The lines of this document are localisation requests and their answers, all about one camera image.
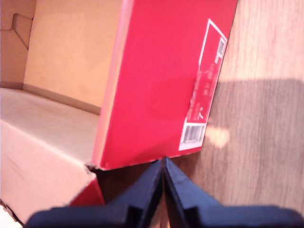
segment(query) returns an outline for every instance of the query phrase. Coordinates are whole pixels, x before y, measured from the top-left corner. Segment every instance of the brown cardboard wall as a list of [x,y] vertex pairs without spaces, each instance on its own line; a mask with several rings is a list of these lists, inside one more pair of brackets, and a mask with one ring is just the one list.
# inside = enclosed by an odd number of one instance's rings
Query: brown cardboard wall
[[28,50],[14,30],[1,30],[1,87],[22,89]]
[[121,0],[39,0],[24,83],[101,107],[120,8]]
[[22,89],[36,0],[1,0],[1,87]]

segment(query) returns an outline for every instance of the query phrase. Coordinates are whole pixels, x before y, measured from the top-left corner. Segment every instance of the wood grain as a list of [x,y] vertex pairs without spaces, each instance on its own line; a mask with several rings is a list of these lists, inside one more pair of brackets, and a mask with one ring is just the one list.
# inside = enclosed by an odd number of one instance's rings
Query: wood grain
[[304,213],[303,10],[302,0],[239,1],[202,151],[181,160],[224,204]]

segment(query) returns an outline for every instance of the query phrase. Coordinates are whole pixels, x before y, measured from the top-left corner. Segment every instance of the cardboard flap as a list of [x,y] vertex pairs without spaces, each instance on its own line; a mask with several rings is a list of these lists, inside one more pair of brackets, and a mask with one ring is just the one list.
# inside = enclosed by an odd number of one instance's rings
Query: cardboard flap
[[1,0],[1,30],[11,30],[14,14],[32,19],[36,0]]

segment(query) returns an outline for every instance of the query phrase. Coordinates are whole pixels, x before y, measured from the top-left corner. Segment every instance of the white label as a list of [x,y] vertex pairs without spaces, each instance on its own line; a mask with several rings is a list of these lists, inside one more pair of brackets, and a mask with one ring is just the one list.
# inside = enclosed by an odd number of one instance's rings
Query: white label
[[188,123],[185,120],[180,138],[179,151],[201,147],[206,130],[206,123]]

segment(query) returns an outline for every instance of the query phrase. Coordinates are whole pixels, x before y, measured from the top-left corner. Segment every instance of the black plastic part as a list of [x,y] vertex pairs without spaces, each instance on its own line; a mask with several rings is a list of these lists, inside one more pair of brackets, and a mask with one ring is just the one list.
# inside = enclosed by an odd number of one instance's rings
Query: black plastic part
[[302,216],[294,210],[276,206],[222,206],[167,158],[164,174],[172,228],[304,228]]
[[171,228],[304,228],[302,216],[290,209],[221,205],[168,158],[153,163],[106,206],[41,211],[24,228],[147,228],[163,191]]

